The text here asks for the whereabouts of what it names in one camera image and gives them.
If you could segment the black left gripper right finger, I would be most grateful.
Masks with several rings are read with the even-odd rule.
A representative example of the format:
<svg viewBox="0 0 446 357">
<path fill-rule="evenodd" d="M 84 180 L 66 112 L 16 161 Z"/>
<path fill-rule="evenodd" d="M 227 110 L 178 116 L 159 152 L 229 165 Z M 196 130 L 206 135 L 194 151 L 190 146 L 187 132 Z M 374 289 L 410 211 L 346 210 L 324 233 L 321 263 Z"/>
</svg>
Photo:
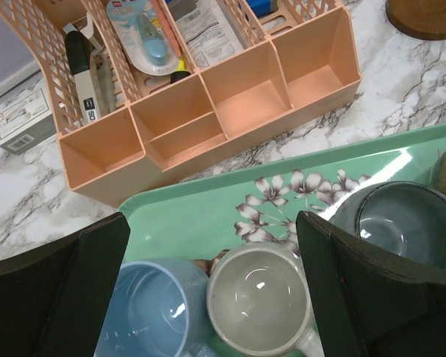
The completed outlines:
<svg viewBox="0 0 446 357">
<path fill-rule="evenodd" d="M 325 356 L 446 356 L 446 271 L 312 212 L 296 229 Z"/>
</svg>

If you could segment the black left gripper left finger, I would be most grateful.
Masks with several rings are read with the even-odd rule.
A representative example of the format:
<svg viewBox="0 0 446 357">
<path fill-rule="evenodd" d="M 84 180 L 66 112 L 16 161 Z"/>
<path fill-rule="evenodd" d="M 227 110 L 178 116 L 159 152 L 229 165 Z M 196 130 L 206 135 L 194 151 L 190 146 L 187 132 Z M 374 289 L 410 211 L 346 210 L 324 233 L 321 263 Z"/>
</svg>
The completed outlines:
<svg viewBox="0 0 446 357">
<path fill-rule="evenodd" d="M 92 356 L 130 227 L 114 213 L 0 260 L 0 356 Z"/>
</svg>

